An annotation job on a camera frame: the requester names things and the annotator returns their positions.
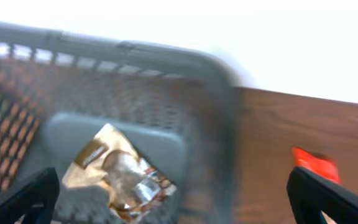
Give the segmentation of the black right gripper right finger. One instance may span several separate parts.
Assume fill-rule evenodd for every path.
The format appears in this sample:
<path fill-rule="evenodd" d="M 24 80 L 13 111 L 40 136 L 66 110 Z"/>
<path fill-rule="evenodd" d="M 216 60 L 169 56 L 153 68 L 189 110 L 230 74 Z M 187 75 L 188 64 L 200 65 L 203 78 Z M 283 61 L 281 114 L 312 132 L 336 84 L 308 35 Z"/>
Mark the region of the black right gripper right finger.
<path fill-rule="evenodd" d="M 336 223 L 358 223 L 358 195 L 304 167 L 291 171 L 287 193 L 297 223 L 325 223 L 324 213 Z"/>

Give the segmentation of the orange biscuit packet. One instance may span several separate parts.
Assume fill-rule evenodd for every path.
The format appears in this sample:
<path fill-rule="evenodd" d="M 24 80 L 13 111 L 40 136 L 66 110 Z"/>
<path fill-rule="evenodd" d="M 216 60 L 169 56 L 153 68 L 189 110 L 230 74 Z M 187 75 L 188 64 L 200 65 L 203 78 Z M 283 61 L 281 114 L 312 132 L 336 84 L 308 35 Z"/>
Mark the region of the orange biscuit packet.
<path fill-rule="evenodd" d="M 303 167 L 332 182 L 341 184 L 337 164 L 329 157 L 315 152 L 306 151 L 300 147 L 292 148 L 296 167 Z"/>

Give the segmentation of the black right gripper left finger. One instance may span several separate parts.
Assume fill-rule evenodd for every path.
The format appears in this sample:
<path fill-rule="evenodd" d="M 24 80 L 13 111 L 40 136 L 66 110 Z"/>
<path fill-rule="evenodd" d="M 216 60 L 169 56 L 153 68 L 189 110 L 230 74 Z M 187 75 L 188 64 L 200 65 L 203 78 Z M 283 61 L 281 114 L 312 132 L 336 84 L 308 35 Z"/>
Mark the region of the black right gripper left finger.
<path fill-rule="evenodd" d="M 0 193 L 0 223 L 45 224 L 53 218 L 60 193 L 55 168 L 42 169 Z"/>

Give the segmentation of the beige Pantree snack bag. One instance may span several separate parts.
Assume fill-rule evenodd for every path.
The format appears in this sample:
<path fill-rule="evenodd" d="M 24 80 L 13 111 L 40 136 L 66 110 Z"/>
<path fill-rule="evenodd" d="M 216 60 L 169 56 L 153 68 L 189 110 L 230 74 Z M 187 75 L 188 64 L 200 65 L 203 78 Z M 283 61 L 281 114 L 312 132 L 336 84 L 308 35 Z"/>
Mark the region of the beige Pantree snack bag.
<path fill-rule="evenodd" d="M 68 189 L 101 187 L 108 193 L 110 211 L 128 223 L 139 223 L 177 191 L 109 123 L 77 154 L 62 182 Z"/>

